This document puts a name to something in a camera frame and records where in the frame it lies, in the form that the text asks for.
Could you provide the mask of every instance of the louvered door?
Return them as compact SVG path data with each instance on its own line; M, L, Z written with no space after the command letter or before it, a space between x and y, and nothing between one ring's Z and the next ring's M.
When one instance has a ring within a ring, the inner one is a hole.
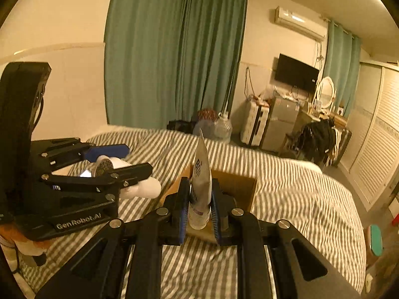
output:
M381 74L381 66L360 64L354 107L346 125L352 137L341 158L347 171L352 168L369 131L380 92Z
M350 175L369 209L384 191L399 164L399 73L382 68L376 111Z

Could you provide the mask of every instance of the striped bedsheet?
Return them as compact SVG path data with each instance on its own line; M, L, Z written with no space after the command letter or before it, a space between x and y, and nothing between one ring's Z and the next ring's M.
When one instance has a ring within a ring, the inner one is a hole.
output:
M197 137L166 130L119 128L89 141L97 145L126 143L131 150L126 160L132 164L149 162L154 168L152 176L165 192L192 163ZM212 168L257 179L251 211L258 219L290 221L361 292L366 247L352 195L345 187L300 162L211 140L205 143ZM78 175L91 165L77 163L70 174ZM125 222L136 220L157 206L156 199L123 200L119 216ZM22 263L24 278L32 289L37 292L102 226L58 238L47 252L47 263L40 268ZM235 247L220 248L187 237L180 247L164 246L162 258L162 298L236 298Z

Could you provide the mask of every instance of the white tube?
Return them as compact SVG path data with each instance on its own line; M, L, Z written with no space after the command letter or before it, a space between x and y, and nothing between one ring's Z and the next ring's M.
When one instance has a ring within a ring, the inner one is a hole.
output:
M205 228L209 220L212 196L212 176L202 130L199 130L199 137L188 206L188 222L193 229Z
M132 164L121 160L117 157L108 157L101 155L97 158L96 165L93 168L93 176L99 176L107 170L131 166ZM161 184L156 178L149 177L146 180L139 181L138 184L132 185L120 190L120 199L130 199L132 197L156 198L161 193Z

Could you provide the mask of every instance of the cable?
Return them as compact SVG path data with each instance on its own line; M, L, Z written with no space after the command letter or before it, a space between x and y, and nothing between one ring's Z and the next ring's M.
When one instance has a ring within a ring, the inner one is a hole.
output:
M280 97L281 94L277 91L276 86L275 86L275 88L273 90L273 97L276 97L276 96Z
M316 42L316 46L317 46L317 54L316 54L316 60L314 61L313 67L316 67L317 60L319 59L319 43L317 42L317 40L315 40L315 42Z
M20 266L19 266L19 252L18 252L18 247L17 246L15 246L15 256L16 256L16 259L17 259L17 267L15 268L14 271L11 271L12 274L21 272L21 269L20 269Z
M41 98L40 110L39 110L39 114L37 115L37 118L35 120L35 123L33 124L33 130L35 130L35 128L36 128L36 126L37 126L37 124L38 124L38 122L40 120L41 114L43 113L43 108L44 108L44 97Z
M251 71L249 70L249 67L247 67L245 69L245 87L244 87L244 95L245 95L246 99L248 99L248 97L249 97L249 88L248 88L248 80L247 80L248 74L249 74L249 82L251 83L252 95L255 95L255 91L253 89L252 79L251 79Z
M297 94L295 95L295 97L294 97L294 94L293 94L293 88L294 87L296 87L297 88ZM298 92L299 92L299 88L297 87L297 86L291 86L291 91L290 91L290 95L292 96L292 97L294 97L294 99L296 99L297 100L297 97L298 97Z
M320 68L319 68L319 73L323 68L323 54L322 54L322 42L320 42L320 57L319 57L319 62L320 62Z

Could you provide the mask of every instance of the plastic bottle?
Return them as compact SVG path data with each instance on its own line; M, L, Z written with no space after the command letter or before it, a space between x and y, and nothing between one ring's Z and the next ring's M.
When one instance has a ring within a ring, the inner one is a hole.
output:
M224 112L219 114L219 119L213 124L213 135L215 140L221 143L228 144L230 142L231 132L233 126L229 119L229 113Z

